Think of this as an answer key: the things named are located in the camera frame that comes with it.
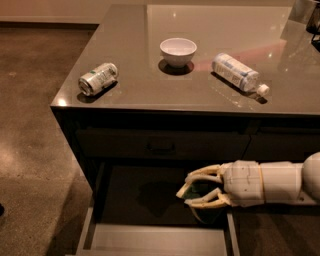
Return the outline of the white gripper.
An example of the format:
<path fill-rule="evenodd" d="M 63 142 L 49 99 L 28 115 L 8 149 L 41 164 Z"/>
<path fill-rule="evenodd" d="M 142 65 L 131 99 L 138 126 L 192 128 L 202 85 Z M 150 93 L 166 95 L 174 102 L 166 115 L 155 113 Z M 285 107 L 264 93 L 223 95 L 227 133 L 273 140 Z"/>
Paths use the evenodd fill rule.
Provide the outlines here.
<path fill-rule="evenodd" d="M 184 185 L 176 193 L 176 196 L 182 198 L 190 186 L 199 180 L 224 183 L 226 194 L 220 188 L 216 188 L 203 197 L 186 199 L 184 203 L 191 208 L 213 209 L 230 205 L 250 207 L 265 202 L 262 171 L 260 165 L 255 161 L 237 160 L 223 164 L 222 167 L 209 165 L 194 170 L 187 175 Z"/>

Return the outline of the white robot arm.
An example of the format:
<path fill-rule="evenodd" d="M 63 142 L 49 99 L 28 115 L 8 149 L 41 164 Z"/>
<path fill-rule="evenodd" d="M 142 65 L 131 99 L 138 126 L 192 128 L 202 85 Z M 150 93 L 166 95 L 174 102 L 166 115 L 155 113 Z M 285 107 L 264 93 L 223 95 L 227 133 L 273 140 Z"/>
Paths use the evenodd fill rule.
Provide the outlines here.
<path fill-rule="evenodd" d="M 221 185 L 200 198 L 186 197 L 196 181 Z M 319 203 L 320 153 L 303 163 L 237 160 L 192 171 L 177 192 L 193 209 L 250 207 L 262 204 L 313 205 Z"/>

